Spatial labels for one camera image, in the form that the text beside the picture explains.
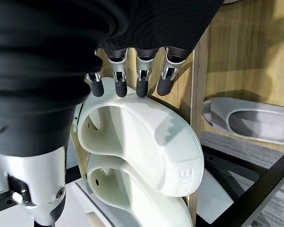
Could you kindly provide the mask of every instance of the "white slipper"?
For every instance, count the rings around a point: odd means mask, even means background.
[[[128,95],[116,95],[115,81],[102,78],[105,93],[89,96],[77,127],[88,152],[124,159],[155,191],[171,197],[193,193],[199,186],[204,158],[190,125],[167,107]]]
[[[94,195],[128,211],[141,227],[192,227],[182,198],[153,191],[123,159],[90,154],[87,181]]]
[[[235,98],[211,98],[203,104],[203,119],[214,129],[284,145],[284,107]]]

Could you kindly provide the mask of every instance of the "wooden panel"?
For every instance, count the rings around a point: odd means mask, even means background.
[[[210,31],[206,98],[284,106],[284,0],[222,6]],[[214,131],[207,125],[204,129]],[[284,151],[284,146],[249,142]]]

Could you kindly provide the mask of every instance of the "gray carpet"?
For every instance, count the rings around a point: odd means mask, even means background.
[[[210,132],[203,132],[201,143],[205,146],[239,157],[259,166],[270,168],[282,152],[230,139]],[[229,171],[220,171],[237,196],[242,195],[253,182]],[[284,185],[265,206],[252,223],[255,227],[284,227]]]

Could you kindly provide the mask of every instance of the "black metal frame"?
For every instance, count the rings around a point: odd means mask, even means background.
[[[202,149],[205,168],[216,166],[230,170],[255,183],[213,223],[209,224],[197,215],[196,227],[248,227],[284,184],[284,155],[270,169],[265,169],[209,147],[202,146]]]

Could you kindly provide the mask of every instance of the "robotic hand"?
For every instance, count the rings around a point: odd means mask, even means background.
[[[170,92],[223,0],[0,0],[0,162],[12,198],[52,226],[65,204],[66,148],[75,106],[103,95],[103,48],[126,95],[126,50],[137,50],[137,94],[166,47],[158,93]]]

